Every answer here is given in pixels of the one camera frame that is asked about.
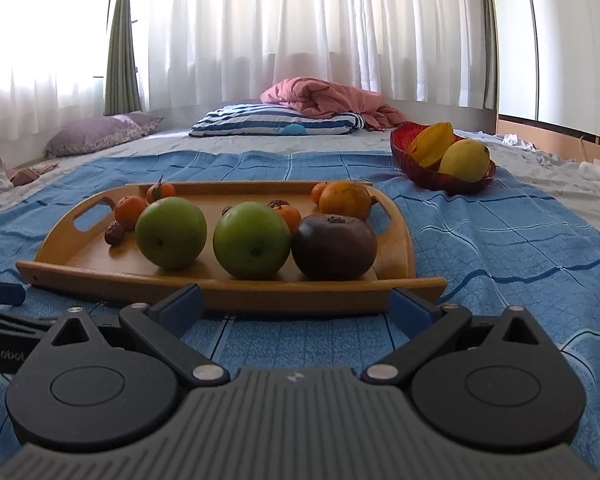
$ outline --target blue bedsheet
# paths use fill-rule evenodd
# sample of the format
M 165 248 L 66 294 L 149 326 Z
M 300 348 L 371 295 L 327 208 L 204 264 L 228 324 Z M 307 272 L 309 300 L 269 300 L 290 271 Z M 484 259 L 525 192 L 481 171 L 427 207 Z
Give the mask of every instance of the blue bedsheet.
M 14 262 L 33 258 L 54 223 L 84 198 L 133 182 L 200 180 L 367 179 L 407 219 L 419 276 L 445 276 L 442 301 L 476 314 L 525 305 L 587 389 L 588 404 L 574 448 L 600 466 L 600 232 L 539 189 L 498 168 L 479 197 L 448 197 L 414 188 L 385 152 L 174 152 L 102 158 L 0 213 L 0 280 L 17 282 Z M 30 288 L 18 308 L 52 316 L 75 304 Z M 110 314 L 104 304 L 83 304 Z M 332 320 L 205 319 L 185 336 L 232 373 L 245 364 L 350 365 L 360 370 L 406 341 L 385 316 Z M 17 449 L 4 409 L 9 377 L 0 375 L 0 464 Z

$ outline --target small orange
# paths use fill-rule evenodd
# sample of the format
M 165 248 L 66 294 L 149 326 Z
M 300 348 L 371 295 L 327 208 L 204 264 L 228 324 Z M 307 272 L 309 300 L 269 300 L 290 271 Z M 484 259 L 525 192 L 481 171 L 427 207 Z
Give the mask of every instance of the small orange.
M 277 205 L 273 208 L 273 211 L 282 216 L 291 232 L 296 230 L 296 227 L 298 227 L 298 224 L 302 220 L 302 215 L 298 209 L 289 204 Z
M 139 196 L 125 196 L 121 198 L 113 209 L 113 216 L 127 231 L 136 228 L 138 217 L 146 209 L 146 202 Z
M 320 195 L 320 213 L 353 216 L 366 220 L 374 201 L 366 186 L 353 180 L 331 182 Z
M 324 191 L 324 188 L 327 187 L 328 182 L 318 182 L 311 190 L 311 200 L 314 201 L 315 205 L 320 205 L 320 195 Z
M 148 204 L 165 198 L 167 196 L 176 196 L 176 189 L 170 182 L 163 182 L 162 177 L 157 184 L 153 184 L 146 192 L 146 201 Z

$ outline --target red glass bowl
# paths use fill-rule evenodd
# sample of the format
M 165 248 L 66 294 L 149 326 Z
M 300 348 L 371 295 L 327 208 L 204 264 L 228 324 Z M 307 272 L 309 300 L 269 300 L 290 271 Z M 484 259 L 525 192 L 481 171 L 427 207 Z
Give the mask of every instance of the red glass bowl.
M 496 165 L 490 160 L 489 169 L 482 180 L 478 182 L 464 182 L 459 178 L 445 173 L 428 170 L 420 166 L 407 153 L 406 149 L 426 126 L 417 123 L 404 123 L 391 132 L 391 152 L 404 173 L 415 184 L 432 191 L 445 191 L 449 195 L 471 195 L 482 191 L 491 182 L 496 174 Z M 454 142 L 462 140 L 455 136 Z

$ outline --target blue and white striped pillow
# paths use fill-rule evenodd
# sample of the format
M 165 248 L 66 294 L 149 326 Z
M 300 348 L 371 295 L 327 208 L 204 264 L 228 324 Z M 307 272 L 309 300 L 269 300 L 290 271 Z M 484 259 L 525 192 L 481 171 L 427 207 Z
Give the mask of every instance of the blue and white striped pillow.
M 364 126 L 360 115 L 349 112 L 312 119 L 281 105 L 242 104 L 209 112 L 191 127 L 189 135 L 342 135 Z

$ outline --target dark purple fruit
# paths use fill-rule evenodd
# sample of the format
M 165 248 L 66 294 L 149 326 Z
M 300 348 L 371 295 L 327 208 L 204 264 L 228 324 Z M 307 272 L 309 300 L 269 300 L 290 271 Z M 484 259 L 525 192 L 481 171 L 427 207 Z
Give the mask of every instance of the dark purple fruit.
M 112 247 L 120 245 L 125 239 L 125 227 L 116 221 L 111 222 L 104 231 L 104 241 Z
M 296 266 L 311 280 L 356 280 L 371 268 L 377 252 L 373 229 L 349 216 L 306 216 L 291 238 Z

